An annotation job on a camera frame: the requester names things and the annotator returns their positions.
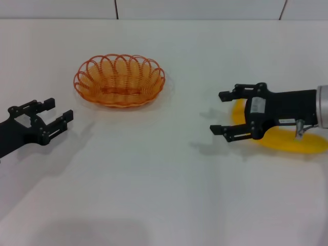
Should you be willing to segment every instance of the orange basket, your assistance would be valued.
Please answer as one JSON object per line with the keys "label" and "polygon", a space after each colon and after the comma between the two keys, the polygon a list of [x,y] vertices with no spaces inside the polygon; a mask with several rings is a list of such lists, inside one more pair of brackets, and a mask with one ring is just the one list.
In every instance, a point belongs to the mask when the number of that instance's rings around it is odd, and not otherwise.
{"label": "orange basket", "polygon": [[85,100],[113,108],[141,106],[154,100],[165,83],[159,64],[140,55],[94,56],[74,76]]}

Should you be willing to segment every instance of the white wall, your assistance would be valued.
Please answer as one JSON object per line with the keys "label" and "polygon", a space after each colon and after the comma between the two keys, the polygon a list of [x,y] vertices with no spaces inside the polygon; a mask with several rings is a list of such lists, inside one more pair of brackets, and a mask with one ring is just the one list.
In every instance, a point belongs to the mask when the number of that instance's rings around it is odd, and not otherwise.
{"label": "white wall", "polygon": [[315,20],[328,19],[327,0],[289,0],[282,19]]}
{"label": "white wall", "polygon": [[0,0],[0,18],[116,19],[114,0]]}
{"label": "white wall", "polygon": [[285,0],[117,0],[120,19],[279,19]]}

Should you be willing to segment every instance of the white label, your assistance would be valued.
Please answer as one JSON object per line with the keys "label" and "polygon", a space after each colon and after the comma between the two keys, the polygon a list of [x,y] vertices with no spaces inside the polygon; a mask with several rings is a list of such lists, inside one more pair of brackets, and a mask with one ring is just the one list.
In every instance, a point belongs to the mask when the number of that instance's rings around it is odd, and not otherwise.
{"label": "white label", "polygon": [[253,97],[251,105],[251,113],[261,113],[265,112],[265,99],[262,97]]}
{"label": "white label", "polygon": [[295,119],[280,119],[279,120],[280,124],[291,124],[291,123],[296,123]]}

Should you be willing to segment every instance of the wicker basket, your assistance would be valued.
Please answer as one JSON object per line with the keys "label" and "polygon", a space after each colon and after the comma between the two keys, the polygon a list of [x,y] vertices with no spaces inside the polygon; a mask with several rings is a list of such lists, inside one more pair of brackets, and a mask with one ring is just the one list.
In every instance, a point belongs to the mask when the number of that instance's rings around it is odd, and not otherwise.
{"label": "wicker basket", "polygon": [[114,108],[141,106],[163,89],[159,64],[140,55],[98,55],[83,63],[74,88],[85,100]]}

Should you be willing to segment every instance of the white table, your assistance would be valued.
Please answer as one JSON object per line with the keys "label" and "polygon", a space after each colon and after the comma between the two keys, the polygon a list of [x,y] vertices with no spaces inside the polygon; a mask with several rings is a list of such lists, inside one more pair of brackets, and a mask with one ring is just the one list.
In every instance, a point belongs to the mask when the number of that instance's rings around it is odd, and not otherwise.
{"label": "white table", "polygon": [[[155,59],[169,78],[135,110],[73,90],[98,54]],[[7,108],[56,99],[69,130],[0,165],[1,246],[326,246],[327,155],[226,143],[219,91],[328,83],[328,23],[0,20],[0,121]]]}

